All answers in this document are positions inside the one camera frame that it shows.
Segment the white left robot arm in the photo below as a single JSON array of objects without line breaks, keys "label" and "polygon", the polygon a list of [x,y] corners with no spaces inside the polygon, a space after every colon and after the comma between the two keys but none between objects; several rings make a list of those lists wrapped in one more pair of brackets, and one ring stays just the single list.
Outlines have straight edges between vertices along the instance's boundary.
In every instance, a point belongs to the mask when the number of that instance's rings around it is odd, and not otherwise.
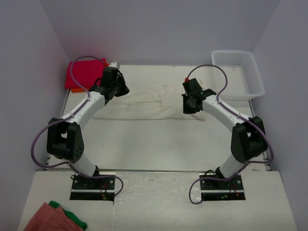
[{"label": "white left robot arm", "polygon": [[106,67],[86,97],[68,114],[60,119],[49,121],[47,152],[58,159],[68,162],[70,167],[83,177],[89,189],[99,186],[98,168],[84,154],[85,146],[82,129],[100,109],[114,97],[129,93],[123,74],[116,67]]}]

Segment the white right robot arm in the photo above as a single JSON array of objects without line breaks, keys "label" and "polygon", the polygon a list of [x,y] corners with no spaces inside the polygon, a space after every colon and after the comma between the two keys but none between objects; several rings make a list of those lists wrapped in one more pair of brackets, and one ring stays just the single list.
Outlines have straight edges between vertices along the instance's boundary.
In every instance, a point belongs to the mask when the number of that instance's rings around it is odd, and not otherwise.
[{"label": "white right robot arm", "polygon": [[215,176],[215,185],[220,189],[226,189],[231,185],[235,174],[239,173],[251,159],[268,149],[263,121],[258,116],[249,117],[241,114],[226,104],[213,90],[203,90],[195,78],[185,80],[183,87],[185,114],[204,111],[231,132],[231,154],[217,168],[218,175]]}]

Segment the white t shirt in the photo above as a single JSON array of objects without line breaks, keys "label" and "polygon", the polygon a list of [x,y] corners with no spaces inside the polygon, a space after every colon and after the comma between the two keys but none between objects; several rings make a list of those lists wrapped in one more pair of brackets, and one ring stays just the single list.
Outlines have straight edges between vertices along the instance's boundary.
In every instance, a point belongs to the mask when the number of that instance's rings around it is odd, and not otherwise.
[{"label": "white t shirt", "polygon": [[93,116],[100,120],[163,120],[188,119],[205,121],[206,113],[183,113],[180,85],[135,87],[121,97],[114,97]]}]

